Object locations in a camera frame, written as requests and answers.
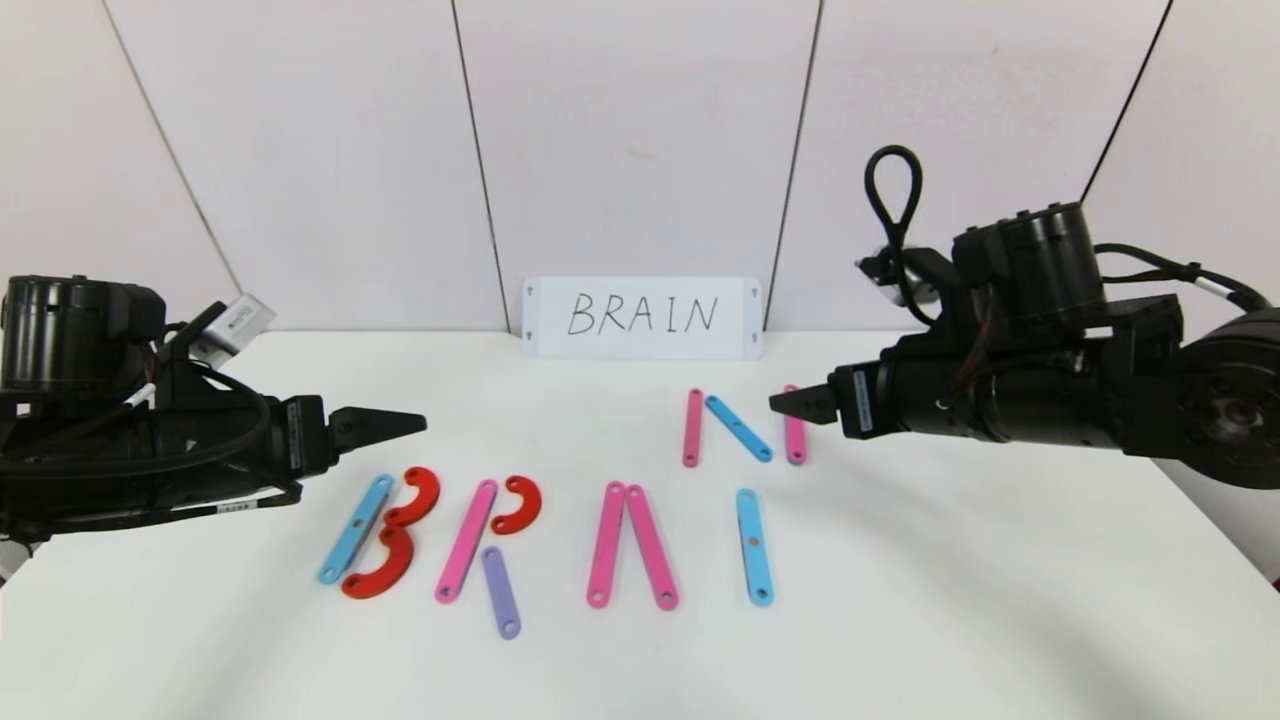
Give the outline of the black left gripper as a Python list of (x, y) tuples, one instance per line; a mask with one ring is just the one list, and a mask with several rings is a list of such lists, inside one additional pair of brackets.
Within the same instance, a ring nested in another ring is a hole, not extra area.
[(274, 488), (323, 474), (332, 456), (422, 433), (420, 414), (342, 407), (328, 418), (316, 395), (265, 395), (266, 429), (243, 448), (186, 470), (209, 488)]

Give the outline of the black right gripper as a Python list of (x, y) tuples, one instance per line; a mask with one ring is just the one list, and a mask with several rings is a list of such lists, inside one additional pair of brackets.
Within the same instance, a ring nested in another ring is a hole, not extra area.
[(874, 361), (836, 368), (829, 384), (786, 386), (769, 397), (773, 413), (814, 425), (838, 420), (852, 439), (916, 433), (965, 438), (970, 429), (937, 402), (950, 389), (959, 359), (883, 352)]

